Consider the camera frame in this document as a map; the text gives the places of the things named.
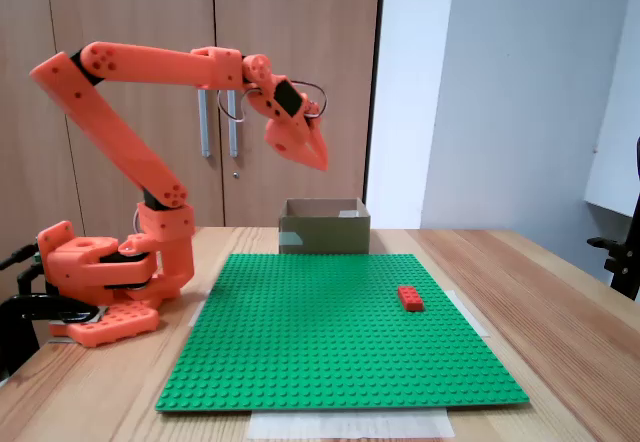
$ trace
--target wood grain surface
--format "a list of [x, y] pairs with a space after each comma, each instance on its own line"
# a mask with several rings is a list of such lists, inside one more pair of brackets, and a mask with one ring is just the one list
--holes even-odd
[[[68, 55], [96, 40], [184, 52], [215, 45], [213, 0], [51, 0], [51, 18], [56, 50]], [[96, 89], [189, 189], [196, 223], [224, 225], [215, 92], [208, 92], [211, 156], [205, 158], [194, 87], [105, 80]], [[142, 192], [68, 123], [85, 235], [123, 240]]]
[[[0, 0], [0, 259], [61, 220], [84, 230], [64, 114], [29, 77], [54, 54], [49, 0]], [[18, 293], [16, 276], [27, 267], [0, 272], [0, 300]], [[44, 291], [43, 278], [33, 290]]]
[[[318, 84], [328, 96], [320, 125], [327, 172], [292, 164], [265, 144], [267, 120], [246, 101], [231, 157], [222, 117], [227, 226], [275, 227], [287, 198], [362, 197], [377, 1], [215, 0], [217, 45], [266, 54], [274, 73]], [[300, 90], [322, 103], [317, 90]]]
[[[249, 413], [154, 410], [194, 311], [238, 252], [277, 252], [276, 229], [200, 230], [196, 274], [161, 307], [158, 331], [97, 349], [45, 345], [0, 388], [2, 440], [244, 440]], [[443, 289], [456, 290], [531, 397], [449, 411], [455, 440], [639, 440], [633, 302], [511, 232], [372, 231], [371, 252], [413, 253]]]

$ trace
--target black chair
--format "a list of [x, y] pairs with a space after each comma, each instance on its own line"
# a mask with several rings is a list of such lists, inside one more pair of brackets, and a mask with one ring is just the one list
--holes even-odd
[[[640, 139], [638, 139], [636, 151], [638, 177], [640, 177]], [[594, 237], [587, 240], [587, 243], [609, 251], [609, 258], [605, 261], [604, 268], [613, 273], [611, 288], [635, 300], [640, 287], [640, 197], [638, 197], [631, 227], [624, 243], [602, 237]]]

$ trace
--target white paper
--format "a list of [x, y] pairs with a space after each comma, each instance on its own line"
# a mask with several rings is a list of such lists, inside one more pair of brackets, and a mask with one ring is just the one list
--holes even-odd
[[464, 316], [464, 318], [467, 319], [467, 322], [469, 322], [469, 325], [473, 327], [473, 330], [475, 330], [480, 337], [489, 337], [489, 332], [487, 332], [485, 328], [482, 327], [482, 325], [480, 325], [480, 322], [478, 322], [478, 319], [476, 319], [473, 316], [473, 314], [469, 312], [469, 309], [465, 307], [465, 305], [456, 295], [455, 290], [445, 290], [444, 293], [447, 294], [447, 297], [449, 297], [449, 300], [453, 302], [453, 305], [456, 306], [456, 309], [458, 309], [460, 313]]
[[360, 213], [357, 210], [341, 210], [340, 213], [338, 214], [338, 218], [340, 217], [344, 217], [344, 218], [360, 217]]
[[248, 439], [412, 439], [454, 437], [447, 409], [258, 411]]
[[196, 311], [193, 313], [193, 315], [191, 316], [191, 320], [189, 321], [189, 327], [193, 327], [194, 325], [196, 325], [196, 320], [198, 320], [198, 317], [200, 317], [200, 312], [202, 312], [206, 301], [207, 299], [204, 299], [198, 304], [198, 307], [196, 307]]

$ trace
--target cable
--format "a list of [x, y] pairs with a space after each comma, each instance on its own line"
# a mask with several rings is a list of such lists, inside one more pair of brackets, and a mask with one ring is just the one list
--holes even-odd
[[136, 211], [133, 213], [133, 233], [139, 234], [140, 232], [142, 232], [140, 229], [140, 212], [138, 212], [136, 208]]
[[[329, 98], [327, 97], [327, 93], [322, 89], [322, 87], [320, 87], [319, 85], [316, 84], [312, 84], [311, 82], [305, 82], [303, 80], [292, 80], [291, 83], [293, 85], [301, 85], [303, 87], [313, 87], [314, 89], [319, 90], [322, 93], [322, 96], [324, 97], [324, 103], [322, 104], [322, 108], [320, 109], [320, 112], [318, 112], [317, 114], [305, 114], [305, 117], [307, 119], [317, 119], [318, 117], [322, 116], [322, 114], [324, 114], [324, 111], [327, 110], [327, 105], [329, 105]], [[252, 89], [247, 90], [244, 94], [242, 94], [242, 98], [240, 99], [240, 112], [242, 113], [242, 117], [237, 118], [234, 117], [233, 115], [231, 115], [227, 109], [225, 109], [225, 107], [222, 105], [222, 102], [220, 101], [220, 93], [222, 91], [219, 90], [218, 91], [218, 95], [217, 95], [217, 100], [218, 100], [218, 107], [220, 108], [220, 110], [224, 113], [224, 115], [226, 115], [227, 117], [229, 117], [231, 120], [235, 120], [236, 122], [244, 122], [245, 119], [245, 111], [244, 111], [244, 99], [247, 95], [249, 95], [252, 92], [262, 92], [259, 88], [255, 87]]]
[[324, 104], [322, 104], [322, 109], [320, 109], [320, 112], [318, 112], [317, 114], [305, 114], [305, 117], [307, 119], [317, 119], [322, 114], [324, 114], [324, 111], [327, 109], [327, 105], [329, 105], [329, 97], [327, 97], [327, 93], [322, 89], [322, 87], [316, 84], [312, 84], [311, 82], [305, 82], [304, 80], [292, 80], [291, 83], [293, 85], [302, 85], [302, 86], [313, 87], [314, 89], [318, 89], [322, 93], [322, 96], [324, 97]]
[[223, 105], [222, 105], [222, 103], [220, 102], [220, 93], [221, 93], [221, 92], [222, 92], [222, 91], [221, 91], [221, 90], [219, 90], [219, 91], [218, 91], [218, 96], [217, 96], [217, 99], [218, 99], [218, 107], [220, 108], [220, 110], [221, 110], [222, 112], [224, 112], [224, 115], [226, 115], [227, 117], [229, 117], [231, 120], [235, 120], [236, 122], [244, 122], [244, 109], [243, 109], [243, 105], [242, 105], [242, 102], [244, 101], [244, 98], [245, 98], [248, 94], [250, 94], [250, 93], [252, 93], [252, 92], [262, 92], [262, 91], [256, 87], [256, 88], [253, 88], [253, 89], [249, 89], [249, 90], [247, 90], [244, 94], [242, 94], [242, 98], [240, 99], [240, 112], [242, 112], [242, 117], [241, 117], [240, 119], [238, 119], [238, 118], [234, 117], [233, 115], [231, 115], [229, 112], [227, 112], [227, 109], [225, 109], [225, 108], [224, 108], [224, 106], [223, 106]]

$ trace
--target white wall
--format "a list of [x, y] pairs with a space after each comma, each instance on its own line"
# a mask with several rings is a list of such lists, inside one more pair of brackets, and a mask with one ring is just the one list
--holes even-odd
[[609, 103], [591, 168], [587, 201], [633, 215], [640, 191], [640, 0], [629, 0]]
[[451, 0], [384, 0], [367, 208], [376, 228], [418, 228]]
[[424, 227], [510, 228], [607, 277], [585, 240], [625, 221], [583, 196], [626, 1], [452, 0]]

